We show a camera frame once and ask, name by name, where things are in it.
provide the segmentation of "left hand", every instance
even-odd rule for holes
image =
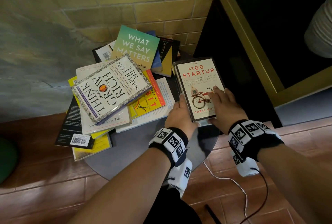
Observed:
[[[193,132],[198,127],[198,123],[193,123],[190,119],[189,110],[184,94],[180,95],[180,101],[176,102],[169,112],[165,121],[165,128],[174,127],[182,130],[190,140]]]

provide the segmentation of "dark pants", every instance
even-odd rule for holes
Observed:
[[[180,198],[177,189],[160,189],[157,198],[143,224],[202,224],[195,210]]]

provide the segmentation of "wristband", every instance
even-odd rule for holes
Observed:
[[[171,168],[178,167],[186,159],[188,138],[178,128],[161,128],[149,142],[149,148],[161,150],[171,162]]]
[[[271,148],[284,144],[280,136],[262,122],[240,120],[229,130],[228,142],[232,150],[240,158],[240,162],[247,157],[257,160],[260,149]]]

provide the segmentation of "round table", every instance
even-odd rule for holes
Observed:
[[[175,101],[179,100],[175,77],[166,78]],[[112,148],[85,159],[85,162],[99,175],[110,180],[127,165],[148,149],[148,143],[157,130],[164,127],[166,118],[147,123],[121,133],[110,133]],[[187,158],[196,169],[210,154],[219,136],[219,129],[214,125],[196,129],[187,146]]]

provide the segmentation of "wooden floor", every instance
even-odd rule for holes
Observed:
[[[19,165],[0,185],[1,223],[66,223],[107,182],[84,161],[74,162],[70,148],[54,146],[64,116],[0,124],[0,135],[14,140],[21,151]],[[332,118],[276,131],[288,146],[332,172]],[[244,188],[249,198],[248,214],[261,205],[266,193],[262,178],[239,176],[225,136],[219,137],[205,161],[216,176],[230,177]],[[304,223],[260,168],[270,194],[264,208],[251,218],[252,223]],[[192,172],[182,199],[197,211],[204,224],[214,223],[205,204],[223,224],[239,223],[244,218],[242,191],[229,180],[211,176],[203,164]]]

